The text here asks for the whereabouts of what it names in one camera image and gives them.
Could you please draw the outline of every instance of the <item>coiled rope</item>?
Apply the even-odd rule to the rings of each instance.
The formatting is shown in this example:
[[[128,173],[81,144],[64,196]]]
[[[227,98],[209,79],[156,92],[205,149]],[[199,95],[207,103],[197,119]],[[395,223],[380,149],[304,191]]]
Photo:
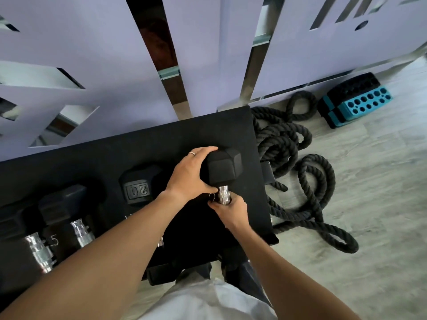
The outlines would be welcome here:
[[[306,99],[309,102],[309,109],[304,114],[293,114],[295,103],[299,99]],[[326,224],[323,221],[323,209],[328,204],[335,190],[335,173],[330,163],[322,156],[310,154],[299,162],[298,150],[307,148],[311,144],[312,135],[310,131],[292,121],[307,120],[316,113],[316,97],[307,91],[299,91],[292,95],[285,111],[268,107],[252,108],[255,135],[257,139],[258,152],[261,162],[269,161],[273,169],[275,178],[287,174],[291,169],[298,172],[298,179],[303,189],[307,202],[297,211],[287,211],[278,205],[273,199],[267,196],[270,205],[270,214],[283,220],[282,223],[274,226],[275,233],[284,232],[294,227],[300,226],[313,229],[332,247],[344,253],[355,253],[359,249],[359,244],[348,232],[336,226]],[[261,128],[258,119],[271,123],[265,128]],[[298,135],[303,136],[303,141],[299,142]],[[323,168],[323,172],[310,165],[317,163]],[[317,188],[313,191],[307,181],[307,173],[312,174],[317,179]],[[271,184],[276,189],[286,192],[288,188],[277,180]],[[335,239],[333,236],[342,239],[344,242]]]

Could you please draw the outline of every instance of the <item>person's left arm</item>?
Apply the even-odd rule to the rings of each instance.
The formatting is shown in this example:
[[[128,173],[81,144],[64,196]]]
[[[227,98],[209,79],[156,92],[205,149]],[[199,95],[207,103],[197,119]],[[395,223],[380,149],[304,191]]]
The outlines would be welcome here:
[[[199,177],[201,162],[217,149],[192,150],[153,202],[46,274],[0,320],[120,319],[169,222],[190,199],[217,191]]]

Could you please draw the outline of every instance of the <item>hand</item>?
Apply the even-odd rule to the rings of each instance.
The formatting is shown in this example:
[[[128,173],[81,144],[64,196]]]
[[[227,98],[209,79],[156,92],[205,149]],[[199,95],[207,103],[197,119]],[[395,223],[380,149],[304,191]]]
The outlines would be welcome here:
[[[224,226],[226,226],[233,235],[235,235],[235,232],[250,230],[248,205],[241,196],[232,192],[230,192],[230,196],[232,201],[227,206],[212,201],[207,204],[215,210]]]
[[[193,154],[185,156],[175,169],[167,184],[166,190],[183,198],[185,202],[198,197],[202,193],[216,193],[216,187],[209,186],[200,179],[201,163],[207,154],[218,150],[218,147],[199,147],[192,150]]]

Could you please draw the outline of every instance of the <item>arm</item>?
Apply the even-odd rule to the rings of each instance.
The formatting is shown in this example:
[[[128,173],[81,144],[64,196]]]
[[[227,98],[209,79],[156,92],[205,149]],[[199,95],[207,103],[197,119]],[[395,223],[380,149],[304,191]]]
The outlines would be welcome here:
[[[201,162],[217,149],[192,150],[153,202],[46,274],[0,320],[120,319],[169,222],[190,199],[217,191],[199,177]]]
[[[231,195],[230,205],[210,202],[209,206],[243,247],[279,319],[360,320],[335,295],[265,243],[249,225],[243,198]]]

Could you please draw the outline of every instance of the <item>black circle on wall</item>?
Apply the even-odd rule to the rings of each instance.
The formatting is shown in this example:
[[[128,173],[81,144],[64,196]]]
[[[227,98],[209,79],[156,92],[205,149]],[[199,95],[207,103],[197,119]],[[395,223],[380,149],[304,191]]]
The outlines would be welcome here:
[[[364,26],[366,26],[368,24],[368,21],[366,20],[366,21],[363,21],[360,25],[358,25],[357,27],[356,27],[356,29],[354,30],[354,31],[357,31],[357,30],[360,30],[360,29],[362,29]]]

